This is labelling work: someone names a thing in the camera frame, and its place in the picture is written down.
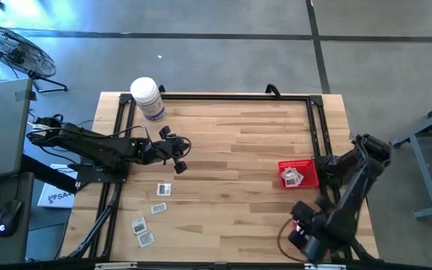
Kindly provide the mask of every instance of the fan stand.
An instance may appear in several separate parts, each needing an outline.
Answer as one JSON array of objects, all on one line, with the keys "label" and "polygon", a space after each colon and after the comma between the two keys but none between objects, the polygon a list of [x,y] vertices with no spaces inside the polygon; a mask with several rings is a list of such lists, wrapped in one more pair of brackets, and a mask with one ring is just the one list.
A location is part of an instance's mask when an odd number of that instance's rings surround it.
[{"label": "fan stand", "polygon": [[30,77],[33,80],[43,80],[43,81],[47,81],[49,83],[52,84],[56,84],[57,86],[62,86],[63,88],[54,88],[54,89],[46,89],[46,90],[41,90],[38,85],[36,84],[36,82],[33,81],[33,85],[36,88],[36,91],[38,93],[49,93],[49,92],[58,92],[58,91],[67,91],[68,87],[66,87],[66,85],[59,83],[59,82],[55,82],[51,79],[47,79],[47,78],[43,78],[42,76],[37,75],[34,71],[29,71],[28,72],[28,77]]}]

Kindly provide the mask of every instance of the fan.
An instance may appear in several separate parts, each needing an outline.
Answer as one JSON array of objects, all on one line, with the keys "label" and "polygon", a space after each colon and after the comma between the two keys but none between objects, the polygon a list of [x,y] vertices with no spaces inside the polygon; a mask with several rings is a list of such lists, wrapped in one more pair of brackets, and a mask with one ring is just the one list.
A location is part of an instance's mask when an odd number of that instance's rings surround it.
[{"label": "fan", "polygon": [[44,80],[62,86],[62,88],[40,90],[33,82],[40,93],[68,90],[66,85],[47,79],[56,74],[56,66],[49,55],[31,41],[2,27],[0,27],[0,61],[14,70],[28,74],[33,80]]}]

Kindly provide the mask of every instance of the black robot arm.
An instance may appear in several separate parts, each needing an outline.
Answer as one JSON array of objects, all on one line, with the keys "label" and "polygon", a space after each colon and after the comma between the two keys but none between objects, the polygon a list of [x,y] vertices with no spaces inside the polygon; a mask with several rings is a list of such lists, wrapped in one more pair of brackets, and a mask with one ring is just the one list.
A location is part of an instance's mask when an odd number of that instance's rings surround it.
[{"label": "black robot arm", "polygon": [[297,202],[291,211],[298,228],[289,234],[289,240],[312,263],[319,263],[330,251],[339,251],[350,246],[360,260],[372,260],[371,255],[356,241],[359,211],[377,177],[391,162],[391,147],[365,134],[353,141],[354,149],[338,156],[316,158],[319,178],[349,179],[346,192],[334,205],[321,196],[316,204],[321,208],[314,211],[304,202]]},{"label": "black robot arm", "polygon": [[58,146],[81,155],[94,164],[70,164],[78,170],[81,166],[95,166],[102,173],[115,174],[124,170],[128,162],[148,165],[157,162],[175,161],[175,171],[184,172],[187,167],[180,159],[189,150],[189,139],[170,134],[169,127],[160,131],[161,141],[152,142],[146,130],[146,138],[118,138],[64,123],[57,117],[36,118],[33,130],[27,134],[29,141],[40,147]]}]

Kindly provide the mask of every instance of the white plastic container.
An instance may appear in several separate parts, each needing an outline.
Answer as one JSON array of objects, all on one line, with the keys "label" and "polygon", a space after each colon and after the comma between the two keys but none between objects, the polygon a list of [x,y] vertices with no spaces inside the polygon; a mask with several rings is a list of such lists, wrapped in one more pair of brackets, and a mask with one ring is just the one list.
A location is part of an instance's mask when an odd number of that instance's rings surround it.
[{"label": "white plastic container", "polygon": [[153,79],[148,77],[136,79],[131,83],[130,91],[146,119],[160,121],[166,116],[163,100]]}]

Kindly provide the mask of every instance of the desk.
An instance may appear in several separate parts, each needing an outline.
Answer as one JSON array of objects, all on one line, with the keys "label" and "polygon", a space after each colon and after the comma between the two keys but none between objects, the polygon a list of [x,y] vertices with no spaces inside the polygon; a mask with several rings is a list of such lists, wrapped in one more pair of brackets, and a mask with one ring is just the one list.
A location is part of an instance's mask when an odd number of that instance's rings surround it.
[{"label": "desk", "polygon": [[[101,93],[93,131],[113,132],[120,94]],[[352,148],[343,99],[336,94],[323,95],[322,99],[332,150],[336,155],[343,154]],[[146,121],[136,109],[133,125],[145,125],[153,140],[159,138],[158,131],[164,125],[190,138],[193,149],[184,159],[188,169],[176,175],[170,162],[167,166],[131,165],[119,202],[111,260],[291,263],[280,254],[276,235],[290,217],[287,213],[293,203],[302,200],[314,205],[319,191],[283,190],[277,170],[278,161],[314,155],[305,103],[280,100],[165,100],[164,103],[167,116],[163,121]],[[134,130],[133,136],[144,134]],[[156,196],[157,184],[162,182],[172,183],[171,196]],[[100,192],[100,184],[89,184],[76,195],[62,255],[74,250],[92,227]],[[151,205],[157,203],[166,203],[168,210],[151,214]],[[131,221],[142,216],[156,239],[145,248],[138,247],[131,229]],[[283,235],[287,236],[289,231],[290,228]],[[101,239],[104,240],[105,234],[104,227]],[[366,205],[361,211],[358,240],[370,254],[378,256]],[[288,253],[304,259],[286,237],[281,241]],[[99,243],[100,250],[103,243],[102,240]]]},{"label": "desk", "polygon": [[22,201],[18,230],[11,237],[0,236],[0,264],[24,263],[34,179],[35,176],[30,172],[0,178],[0,210],[5,203],[14,199],[16,191],[16,198]]}]

